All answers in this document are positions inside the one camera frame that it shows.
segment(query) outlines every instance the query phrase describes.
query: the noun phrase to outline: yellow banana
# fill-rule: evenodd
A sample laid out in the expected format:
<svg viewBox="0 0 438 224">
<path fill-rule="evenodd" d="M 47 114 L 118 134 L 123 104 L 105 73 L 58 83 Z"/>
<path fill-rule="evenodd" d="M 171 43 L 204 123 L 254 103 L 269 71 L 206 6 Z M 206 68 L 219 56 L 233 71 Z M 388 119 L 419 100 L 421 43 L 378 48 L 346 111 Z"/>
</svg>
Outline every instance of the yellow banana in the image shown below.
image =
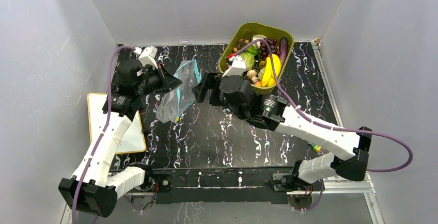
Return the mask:
<svg viewBox="0 0 438 224">
<path fill-rule="evenodd" d="M 277 55 L 272 55 L 272 59 L 274 60 L 274 68 L 277 77 L 280 75 L 281 71 L 281 62 L 280 58 Z M 263 75 L 263 79 L 261 80 L 262 87 L 270 87 L 275 85 L 275 79 L 272 72 L 271 58 L 266 57 L 266 69 Z"/>
</svg>

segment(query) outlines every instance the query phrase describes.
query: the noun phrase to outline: transparent bag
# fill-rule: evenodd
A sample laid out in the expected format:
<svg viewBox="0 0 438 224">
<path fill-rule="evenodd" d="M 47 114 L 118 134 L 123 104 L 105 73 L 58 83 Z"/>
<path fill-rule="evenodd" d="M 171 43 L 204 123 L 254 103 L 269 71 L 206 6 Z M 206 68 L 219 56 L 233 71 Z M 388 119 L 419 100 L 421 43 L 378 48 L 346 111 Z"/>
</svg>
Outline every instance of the transparent bag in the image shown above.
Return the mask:
<svg viewBox="0 0 438 224">
<path fill-rule="evenodd" d="M 174 77 L 182 84 L 173 91 L 166 93 L 157 109 L 157 119 L 163 123 L 179 121 L 181 114 L 195 102 L 192 88 L 201 81 L 201 75 L 196 60 L 183 60 Z"/>
</svg>

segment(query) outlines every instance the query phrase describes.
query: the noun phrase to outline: table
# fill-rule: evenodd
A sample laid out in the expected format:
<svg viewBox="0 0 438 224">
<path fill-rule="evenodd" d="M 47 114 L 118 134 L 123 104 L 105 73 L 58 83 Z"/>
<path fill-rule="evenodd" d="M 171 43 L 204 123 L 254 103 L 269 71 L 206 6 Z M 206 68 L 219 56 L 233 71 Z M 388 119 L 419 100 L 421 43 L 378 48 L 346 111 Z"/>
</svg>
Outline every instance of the table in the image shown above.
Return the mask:
<svg viewBox="0 0 438 224">
<path fill-rule="evenodd" d="M 217 71 L 217 61 L 225 47 L 224 44 L 158 47 L 156 60 L 169 73 L 175 72 L 183 59 L 196 59 L 201 73 Z M 297 42 L 292 52 L 281 85 L 303 111 L 336 123 L 312 44 Z M 119 63 L 134 56 L 130 51 L 122 51 Z M 281 97 L 277 90 L 272 94 Z M 318 156 L 306 141 L 254 128 L 228 109 L 210 106 L 207 101 L 187 109 L 178 123 L 161 123 L 155 118 L 160 99 L 159 95 L 149 95 L 140 109 L 143 127 L 150 129 L 146 137 L 148 149 L 143 153 L 116 155 L 113 171 L 131 162 L 153 168 L 293 166 L 299 159 Z"/>
</svg>

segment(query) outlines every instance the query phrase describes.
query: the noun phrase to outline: bunch of grapes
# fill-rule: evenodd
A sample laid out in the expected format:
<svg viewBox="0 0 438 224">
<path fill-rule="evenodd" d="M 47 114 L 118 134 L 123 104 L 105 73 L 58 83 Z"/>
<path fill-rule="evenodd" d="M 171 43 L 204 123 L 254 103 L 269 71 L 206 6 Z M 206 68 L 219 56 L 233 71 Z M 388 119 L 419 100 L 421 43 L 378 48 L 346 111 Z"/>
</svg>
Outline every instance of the bunch of grapes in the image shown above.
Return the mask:
<svg viewBox="0 0 438 224">
<path fill-rule="evenodd" d="M 271 40 L 268 38 L 264 38 L 264 40 L 268 42 L 273 55 L 280 55 L 280 51 L 278 50 L 277 40 L 275 39 Z M 266 43 L 260 42 L 259 54 L 262 60 L 266 60 L 266 58 L 269 56 L 269 51 L 268 48 L 266 47 Z"/>
</svg>

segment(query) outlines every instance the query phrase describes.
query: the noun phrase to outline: orange border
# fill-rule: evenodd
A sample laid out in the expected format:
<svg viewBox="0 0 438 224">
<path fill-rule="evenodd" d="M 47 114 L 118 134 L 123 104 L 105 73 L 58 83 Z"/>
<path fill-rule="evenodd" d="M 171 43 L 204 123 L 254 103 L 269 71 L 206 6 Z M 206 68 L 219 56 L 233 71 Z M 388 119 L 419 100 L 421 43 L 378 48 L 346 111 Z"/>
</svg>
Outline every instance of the orange border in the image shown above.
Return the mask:
<svg viewBox="0 0 438 224">
<path fill-rule="evenodd" d="M 89 102 L 89 96 L 90 94 L 99 94 L 99 95 L 106 95 L 106 93 L 96 93 L 96 92 L 90 92 L 89 94 L 87 94 L 87 109 L 88 109 L 88 129 L 89 129 L 89 133 L 90 133 L 90 144 L 92 141 L 92 134 L 91 134 L 91 118 L 90 118 L 90 102 Z M 140 112 L 137 111 L 137 115 L 138 115 L 138 119 L 140 122 L 140 129 L 143 129 L 143 125 L 142 125 L 142 119 L 140 117 Z M 143 142 L 145 144 L 145 149 L 141 150 L 141 151 L 130 151 L 129 153 L 141 153 L 144 152 L 148 149 L 148 146 L 146 144 L 146 139 L 145 139 L 145 135 L 142 133 L 143 136 Z"/>
</svg>

